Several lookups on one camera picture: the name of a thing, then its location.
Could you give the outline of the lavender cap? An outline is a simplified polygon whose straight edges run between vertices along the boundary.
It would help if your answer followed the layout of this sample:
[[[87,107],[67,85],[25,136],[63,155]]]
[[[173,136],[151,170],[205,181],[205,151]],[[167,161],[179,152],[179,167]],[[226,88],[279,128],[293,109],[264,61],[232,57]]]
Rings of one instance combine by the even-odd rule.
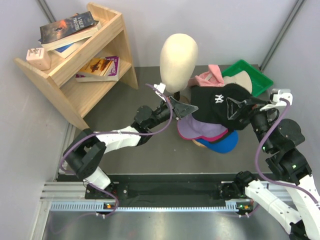
[[[194,131],[206,131],[209,129],[227,129],[221,124],[201,122],[193,118],[190,114],[181,120],[177,121],[177,130],[194,130]]]

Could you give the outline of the beige bucket hat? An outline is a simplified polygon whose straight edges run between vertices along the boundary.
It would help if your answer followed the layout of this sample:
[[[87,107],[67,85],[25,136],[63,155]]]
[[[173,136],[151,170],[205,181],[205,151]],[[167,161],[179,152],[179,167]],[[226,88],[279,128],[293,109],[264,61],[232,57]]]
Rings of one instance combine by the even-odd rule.
[[[249,93],[253,91],[253,85],[249,74],[246,71],[241,71],[233,76],[224,76],[224,84],[237,84],[245,88]]]

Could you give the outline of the black beige cap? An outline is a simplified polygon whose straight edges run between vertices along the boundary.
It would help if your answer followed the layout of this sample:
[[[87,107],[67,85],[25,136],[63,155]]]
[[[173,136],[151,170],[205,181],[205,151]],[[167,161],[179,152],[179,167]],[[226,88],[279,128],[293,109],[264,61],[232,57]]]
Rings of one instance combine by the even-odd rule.
[[[227,98],[243,101],[250,97],[253,97],[251,93],[235,83],[223,87],[193,86],[190,89],[190,104],[197,106],[198,110],[192,116],[200,122],[243,130],[246,124],[241,124],[239,120],[228,120]]]

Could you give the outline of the magenta cap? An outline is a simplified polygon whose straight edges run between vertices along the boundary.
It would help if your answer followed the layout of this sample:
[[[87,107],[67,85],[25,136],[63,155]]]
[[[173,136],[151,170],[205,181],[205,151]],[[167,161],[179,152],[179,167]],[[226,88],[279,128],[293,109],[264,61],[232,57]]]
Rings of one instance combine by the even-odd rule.
[[[198,139],[204,139],[208,142],[215,142],[220,139],[222,139],[225,135],[228,134],[228,129],[209,129],[209,130],[192,130],[187,129],[178,130],[179,135],[184,140],[198,140]]]

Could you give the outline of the blue cap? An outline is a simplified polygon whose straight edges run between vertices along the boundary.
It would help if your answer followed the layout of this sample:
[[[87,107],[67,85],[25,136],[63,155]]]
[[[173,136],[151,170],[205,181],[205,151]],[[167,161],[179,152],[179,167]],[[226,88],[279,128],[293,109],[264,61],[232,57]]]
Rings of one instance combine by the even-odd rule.
[[[204,139],[197,139],[200,143],[205,145],[208,149],[221,153],[221,154],[226,154],[231,152],[238,144],[239,141],[239,135],[237,131],[233,131],[231,133],[228,133],[225,136],[229,136],[229,139],[226,139],[223,142],[217,143],[217,144],[210,144],[208,141]]]

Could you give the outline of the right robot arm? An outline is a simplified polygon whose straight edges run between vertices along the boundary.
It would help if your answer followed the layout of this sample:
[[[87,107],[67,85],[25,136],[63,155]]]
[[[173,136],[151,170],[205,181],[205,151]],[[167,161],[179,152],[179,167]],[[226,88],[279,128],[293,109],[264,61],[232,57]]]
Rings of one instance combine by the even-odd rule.
[[[239,172],[221,195],[254,200],[291,240],[318,240],[320,195],[307,159],[297,150],[305,137],[294,120],[285,118],[292,95],[275,94],[270,101],[227,98],[226,102],[228,120],[252,125],[259,141],[254,160],[259,177]]]

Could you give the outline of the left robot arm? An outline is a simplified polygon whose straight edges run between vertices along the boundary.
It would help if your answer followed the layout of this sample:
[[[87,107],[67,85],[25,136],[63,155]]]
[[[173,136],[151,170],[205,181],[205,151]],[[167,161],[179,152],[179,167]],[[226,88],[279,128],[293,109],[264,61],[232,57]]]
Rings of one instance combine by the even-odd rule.
[[[111,151],[145,144],[155,133],[151,129],[174,118],[182,119],[199,108],[177,101],[172,96],[152,110],[143,105],[137,109],[131,125],[109,132],[93,132],[87,128],[65,150],[62,159],[76,177],[96,188],[102,198],[109,198],[114,191],[112,181],[99,167],[102,157]]]

